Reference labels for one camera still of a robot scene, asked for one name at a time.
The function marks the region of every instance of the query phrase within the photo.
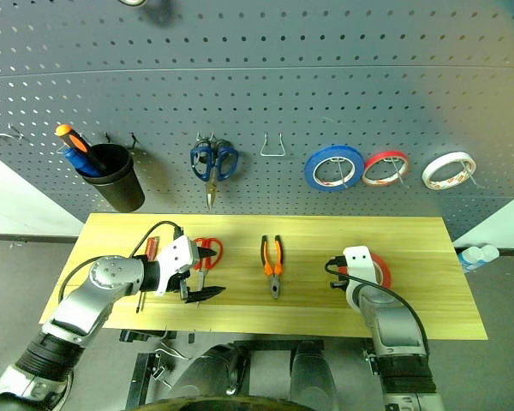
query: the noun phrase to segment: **blue tape roll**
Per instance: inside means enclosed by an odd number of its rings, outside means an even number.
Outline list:
[[[322,182],[315,175],[316,169],[320,164],[335,157],[345,158],[350,161],[352,163],[352,171],[348,176],[345,176],[344,183],[340,178],[338,182]],[[320,191],[340,191],[344,190],[345,186],[355,185],[362,178],[363,165],[363,157],[356,149],[348,146],[330,146],[318,150],[310,156],[305,164],[304,173],[310,187]]]

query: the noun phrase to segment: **blue scissors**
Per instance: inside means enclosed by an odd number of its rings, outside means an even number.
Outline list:
[[[238,151],[227,140],[215,140],[211,138],[198,139],[196,145],[190,150],[190,163],[192,171],[206,183],[207,209],[211,210],[215,202],[217,183],[226,180],[236,170],[238,165]],[[200,164],[205,164],[206,169],[200,172]]]

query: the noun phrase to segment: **red tape roll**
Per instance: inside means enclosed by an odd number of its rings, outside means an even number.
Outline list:
[[[380,278],[381,278],[380,285],[382,285],[386,289],[389,289],[392,284],[392,278],[391,278],[391,271],[388,269],[388,265],[386,265],[386,262],[381,257],[379,257],[377,254],[373,254],[373,253],[370,253],[370,254],[371,254],[371,259],[374,261],[375,273],[378,271],[380,274]],[[346,265],[338,267],[338,271],[341,274],[346,274],[347,273]]]
[[[366,177],[367,172],[371,169],[375,164],[379,161],[387,160],[388,158],[394,159],[398,158],[403,161],[403,165],[401,167],[397,167],[398,173],[394,172],[391,176],[381,178],[379,180],[372,180]],[[409,172],[409,158],[402,152],[391,151],[391,152],[380,152],[379,154],[375,154],[368,161],[366,161],[364,165],[364,171],[362,175],[362,181],[364,184],[371,187],[378,186],[390,186],[391,184],[397,182],[400,179],[400,176],[403,177]]]

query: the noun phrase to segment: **pliers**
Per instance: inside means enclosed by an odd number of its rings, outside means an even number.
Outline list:
[[[284,249],[282,248],[282,241],[279,235],[274,236],[274,243],[276,245],[276,254],[278,261],[272,269],[271,263],[268,261],[268,240],[266,235],[263,235],[260,242],[260,259],[265,267],[265,275],[271,279],[271,294],[272,298],[277,299],[280,294],[280,276],[284,271],[282,264],[284,262]]]

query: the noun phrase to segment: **white wall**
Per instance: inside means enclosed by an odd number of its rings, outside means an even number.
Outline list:
[[[82,225],[0,161],[0,234],[78,235]]]
[[[453,243],[455,247],[483,244],[514,248],[514,200]]]

